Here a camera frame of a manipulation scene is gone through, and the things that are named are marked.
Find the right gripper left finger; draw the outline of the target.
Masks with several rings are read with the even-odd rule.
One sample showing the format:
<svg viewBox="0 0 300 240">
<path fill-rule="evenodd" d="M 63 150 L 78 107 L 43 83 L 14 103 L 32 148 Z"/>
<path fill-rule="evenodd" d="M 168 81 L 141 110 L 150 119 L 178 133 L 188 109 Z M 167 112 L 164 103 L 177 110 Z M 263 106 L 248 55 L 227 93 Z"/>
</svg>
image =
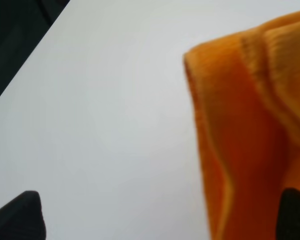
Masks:
<svg viewBox="0 0 300 240">
<path fill-rule="evenodd" d="M 41 198 L 27 190 L 0 208 L 0 240 L 45 240 Z"/>
</svg>

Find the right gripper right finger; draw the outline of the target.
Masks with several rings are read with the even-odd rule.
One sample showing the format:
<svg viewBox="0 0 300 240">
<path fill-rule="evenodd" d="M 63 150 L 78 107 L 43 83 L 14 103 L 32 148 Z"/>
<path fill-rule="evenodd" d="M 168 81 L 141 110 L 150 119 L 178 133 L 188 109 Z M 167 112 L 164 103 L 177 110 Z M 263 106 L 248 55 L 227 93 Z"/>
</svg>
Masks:
<svg viewBox="0 0 300 240">
<path fill-rule="evenodd" d="M 300 191 L 295 188 L 287 188 L 281 195 L 276 239 L 300 240 Z"/>
</svg>

